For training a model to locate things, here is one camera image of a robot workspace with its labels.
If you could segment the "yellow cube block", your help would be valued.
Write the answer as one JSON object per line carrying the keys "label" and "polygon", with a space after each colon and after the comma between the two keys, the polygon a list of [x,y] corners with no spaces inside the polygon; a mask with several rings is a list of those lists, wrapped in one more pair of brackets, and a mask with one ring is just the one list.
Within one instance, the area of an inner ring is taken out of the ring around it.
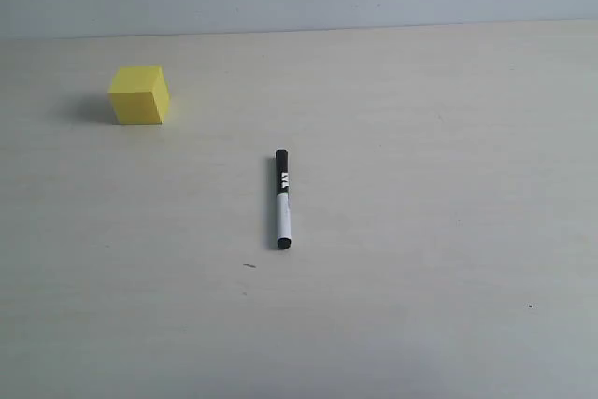
{"label": "yellow cube block", "polygon": [[120,67],[111,81],[108,95],[118,124],[164,123],[170,94],[160,66]]}

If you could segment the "black and white marker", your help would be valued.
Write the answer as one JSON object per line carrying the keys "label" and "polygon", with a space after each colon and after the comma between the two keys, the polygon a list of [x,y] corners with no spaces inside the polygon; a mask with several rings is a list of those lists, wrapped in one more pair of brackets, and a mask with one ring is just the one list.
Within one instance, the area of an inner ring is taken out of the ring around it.
{"label": "black and white marker", "polygon": [[289,249],[292,244],[289,153],[285,149],[275,152],[276,203],[277,203],[277,246]]}

